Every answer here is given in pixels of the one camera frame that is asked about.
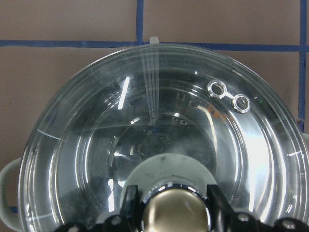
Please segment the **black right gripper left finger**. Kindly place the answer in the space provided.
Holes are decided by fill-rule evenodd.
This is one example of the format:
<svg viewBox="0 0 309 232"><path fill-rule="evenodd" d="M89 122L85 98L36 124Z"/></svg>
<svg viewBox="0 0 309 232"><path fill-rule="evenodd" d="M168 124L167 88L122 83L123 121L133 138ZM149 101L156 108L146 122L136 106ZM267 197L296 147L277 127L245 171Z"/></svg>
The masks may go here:
<svg viewBox="0 0 309 232"><path fill-rule="evenodd" d="M141 232L145 204L141 201L137 185L126 188L122 201L120 218L121 232Z"/></svg>

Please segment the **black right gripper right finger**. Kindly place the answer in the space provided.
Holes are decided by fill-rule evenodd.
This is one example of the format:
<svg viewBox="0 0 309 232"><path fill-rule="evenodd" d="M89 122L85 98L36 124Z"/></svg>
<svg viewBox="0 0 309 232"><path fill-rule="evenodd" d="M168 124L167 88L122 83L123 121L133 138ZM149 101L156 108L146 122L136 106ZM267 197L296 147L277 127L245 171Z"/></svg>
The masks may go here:
<svg viewBox="0 0 309 232"><path fill-rule="evenodd" d="M236 232L235 211L225 198L221 189L215 185L207 185L209 213L213 232Z"/></svg>

